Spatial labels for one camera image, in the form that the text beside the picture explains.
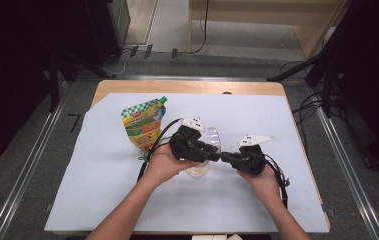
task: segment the hand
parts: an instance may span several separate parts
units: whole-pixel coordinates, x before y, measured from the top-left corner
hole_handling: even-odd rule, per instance
[[[251,185],[263,204],[281,201],[279,184],[277,183],[274,170],[269,165],[266,165],[259,175],[252,175],[239,170],[238,173]]]
[[[177,160],[169,144],[159,147],[152,154],[149,160],[148,167],[142,178],[147,178],[152,181],[156,186],[170,180],[180,171],[196,167],[199,163],[188,160]]]

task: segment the person's left hand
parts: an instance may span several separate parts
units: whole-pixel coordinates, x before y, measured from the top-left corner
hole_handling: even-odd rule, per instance
[[[180,171],[198,165],[199,163],[189,160],[177,160],[171,152],[170,145],[165,144],[152,154],[142,178],[149,178],[150,181],[159,186],[179,174]]]

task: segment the snack bag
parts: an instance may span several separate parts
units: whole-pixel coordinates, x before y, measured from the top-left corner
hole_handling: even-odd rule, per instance
[[[124,128],[130,141],[142,151],[149,150],[161,133],[161,119],[165,114],[166,97],[154,99],[121,112]]]

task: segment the person's right hand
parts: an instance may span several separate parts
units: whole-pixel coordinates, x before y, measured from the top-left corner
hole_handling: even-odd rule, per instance
[[[269,165],[266,165],[259,175],[252,175],[240,170],[238,173],[251,185],[254,193],[263,204],[281,201],[279,184],[273,169]]]

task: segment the black stand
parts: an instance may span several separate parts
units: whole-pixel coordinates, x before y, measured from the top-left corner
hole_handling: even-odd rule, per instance
[[[51,89],[51,107],[52,112],[59,102],[59,89],[58,89],[58,69],[68,82],[75,82],[78,76],[76,69],[74,69],[71,61],[81,64],[83,67],[92,71],[102,78],[111,78],[104,71],[100,70],[93,64],[83,60],[78,55],[69,50],[58,50],[51,54],[49,59],[49,82]]]
[[[309,66],[313,66],[311,71],[307,74],[305,81],[308,86],[316,86],[320,79],[325,76],[322,96],[323,111],[326,113],[327,117],[330,117],[330,94],[332,82],[337,76],[335,59],[336,56],[343,52],[343,46],[349,41],[349,35],[355,29],[355,26],[353,26],[355,25],[353,24],[355,22],[355,17],[362,5],[362,1],[360,0],[351,1],[347,12],[336,27],[335,32],[317,55],[278,76],[267,78],[267,81],[281,82],[295,73],[302,71]]]

